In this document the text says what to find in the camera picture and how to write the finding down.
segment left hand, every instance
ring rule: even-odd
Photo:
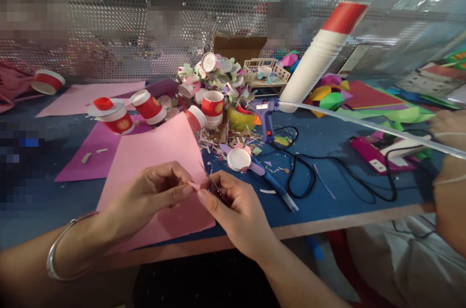
[[[99,228],[111,242],[129,240],[161,209],[194,193],[191,175],[176,162],[143,170],[131,186],[97,217]]]

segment blue table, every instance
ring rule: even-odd
[[[35,118],[35,115],[54,97],[43,97],[23,102],[18,107],[2,114],[7,122],[7,134],[26,131],[24,137],[40,137],[45,143],[39,147],[18,148],[19,162],[6,164],[3,171],[0,241],[6,249],[45,232],[60,227],[72,218],[95,210],[105,179],[55,183],[58,172],[73,157],[89,131],[96,124],[85,115],[68,117]],[[289,148],[293,153],[342,158],[359,176],[371,183],[380,193],[391,195],[387,178],[378,176],[371,167],[349,146],[348,138],[369,135],[370,130],[350,122],[324,117],[316,119],[307,111],[295,114],[276,112],[275,127],[296,126],[300,137]],[[291,159],[270,146],[263,148],[261,161],[270,161],[273,170],[277,167],[291,169]],[[204,162],[215,156],[204,154]],[[433,211],[432,178],[425,171],[402,173],[396,180],[399,198],[393,203],[377,200],[369,205],[359,200],[355,193],[370,200],[368,192],[338,165],[330,160],[310,160],[317,164],[319,172],[334,200],[324,186],[317,181],[312,193],[305,199],[295,200],[299,212],[291,213],[278,195],[263,194],[259,189],[271,189],[267,182],[253,173],[232,172],[226,163],[212,163],[213,170],[225,169],[251,183],[258,192],[270,225],[281,239],[304,236],[317,232],[362,225],[407,215]],[[433,154],[434,169],[440,168],[441,154]],[[282,185],[289,175],[280,171],[273,174]],[[300,190],[309,182],[309,172],[298,167],[292,187]],[[130,251],[126,254],[108,256],[104,268],[116,268],[168,258],[218,251],[232,247],[223,229],[214,228],[191,234],[172,241]]]

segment metal mesh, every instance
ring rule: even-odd
[[[466,23],[466,0],[273,1],[285,17],[267,5],[272,0],[67,0],[65,40],[13,33],[0,39],[0,57],[73,82],[169,77],[177,66],[197,63],[216,35],[268,36],[261,57],[303,53],[340,1],[357,1],[371,7],[329,70],[338,71],[359,43],[372,43],[352,74],[394,79],[437,53]]]

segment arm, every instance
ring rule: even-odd
[[[231,209],[207,191],[207,179],[198,191],[201,204],[227,232],[243,254],[256,261],[282,307],[348,307],[273,234],[254,189],[220,171],[212,179],[226,190]]]
[[[129,240],[156,212],[189,197],[194,189],[177,162],[144,170],[104,211],[77,222],[58,243],[53,265],[61,278],[92,268],[115,244]],[[0,253],[0,296],[7,307],[53,306],[68,285],[47,273],[49,250],[65,227]]]
[[[466,151],[466,110],[439,111],[432,119],[431,131],[443,143]],[[466,257],[466,160],[447,155],[442,170],[434,181],[434,198],[437,210],[437,232],[456,252]]]

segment plastic tube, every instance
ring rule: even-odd
[[[400,137],[400,138],[410,139],[410,140],[413,140],[416,143],[424,145],[424,146],[426,146],[428,148],[432,148],[434,150],[438,150],[440,152],[443,152],[443,153],[452,155],[454,157],[458,157],[460,159],[465,159],[466,160],[466,152],[464,152],[464,151],[454,149],[454,148],[450,148],[450,147],[448,147],[446,145],[436,143],[436,142],[433,142],[431,140],[423,139],[421,137],[417,137],[417,136],[414,136],[414,135],[406,133],[406,132],[397,131],[397,130],[395,130],[393,128],[381,126],[381,125],[378,125],[378,124],[370,122],[370,121],[355,119],[355,118],[352,118],[350,116],[338,114],[337,112],[322,109],[322,108],[319,108],[319,107],[313,106],[313,105],[298,104],[298,103],[291,103],[291,102],[280,102],[280,105],[281,104],[300,107],[300,108],[303,108],[303,109],[314,110],[314,111],[317,111],[317,112],[320,112],[320,113],[323,113],[323,114],[327,114],[329,116],[339,118],[339,119],[344,120],[344,121],[353,122],[353,123],[359,124],[359,125],[364,126],[364,127],[372,128],[372,129],[377,130],[377,131],[382,131],[382,132],[385,132],[385,133],[389,133],[391,135],[394,135],[394,136],[397,136],[397,137]]]

